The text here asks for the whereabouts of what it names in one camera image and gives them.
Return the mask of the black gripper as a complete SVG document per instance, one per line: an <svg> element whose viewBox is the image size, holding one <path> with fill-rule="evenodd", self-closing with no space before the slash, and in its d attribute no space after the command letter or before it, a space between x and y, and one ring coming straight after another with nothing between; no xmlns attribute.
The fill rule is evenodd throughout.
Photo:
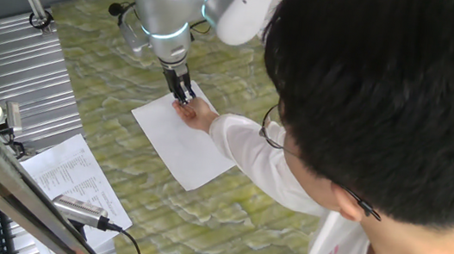
<svg viewBox="0 0 454 254"><path fill-rule="evenodd" d="M196 98L196 93L191 87L188 63L178 61L167 63L160 60L169 90L181 105L187 105Z"/></svg>

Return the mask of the person's left hand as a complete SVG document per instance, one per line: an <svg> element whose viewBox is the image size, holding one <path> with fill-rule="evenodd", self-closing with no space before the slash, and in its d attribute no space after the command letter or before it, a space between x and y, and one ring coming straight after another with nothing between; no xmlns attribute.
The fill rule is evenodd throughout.
<svg viewBox="0 0 454 254"><path fill-rule="evenodd" d="M209 133L212 123L219 117L201 97L196 97L187 104L175 101L172 107L188 127L205 133Z"/></svg>

